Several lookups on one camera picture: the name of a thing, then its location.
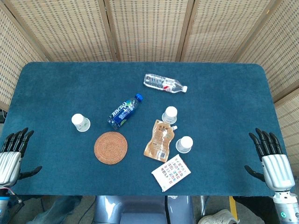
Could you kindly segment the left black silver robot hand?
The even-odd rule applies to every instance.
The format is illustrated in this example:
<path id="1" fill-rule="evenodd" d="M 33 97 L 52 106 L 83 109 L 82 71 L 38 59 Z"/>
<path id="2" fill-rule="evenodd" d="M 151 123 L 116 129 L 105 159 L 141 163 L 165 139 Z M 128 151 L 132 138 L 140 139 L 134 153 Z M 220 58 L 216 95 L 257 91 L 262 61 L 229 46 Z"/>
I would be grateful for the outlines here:
<path id="1" fill-rule="evenodd" d="M 8 189 L 18 180 L 32 177 L 40 172 L 41 166 L 32 171 L 21 173 L 21 163 L 25 155 L 28 141 L 34 131 L 24 128 L 16 133 L 9 134 L 0 148 L 0 187 Z"/>

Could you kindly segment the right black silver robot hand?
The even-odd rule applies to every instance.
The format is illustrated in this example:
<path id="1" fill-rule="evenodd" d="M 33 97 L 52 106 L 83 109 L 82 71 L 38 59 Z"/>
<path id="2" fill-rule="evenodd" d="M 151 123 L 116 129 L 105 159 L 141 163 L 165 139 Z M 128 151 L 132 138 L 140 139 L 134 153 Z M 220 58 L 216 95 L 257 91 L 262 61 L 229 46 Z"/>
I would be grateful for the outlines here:
<path id="1" fill-rule="evenodd" d="M 258 158 L 261 162 L 263 173 L 254 171 L 245 165 L 245 170 L 252 176 L 263 181 L 274 192 L 287 192 L 295 186 L 292 169 L 286 154 L 283 153 L 281 144 L 274 133 L 267 133 L 256 128 L 257 135 L 249 133 Z"/>

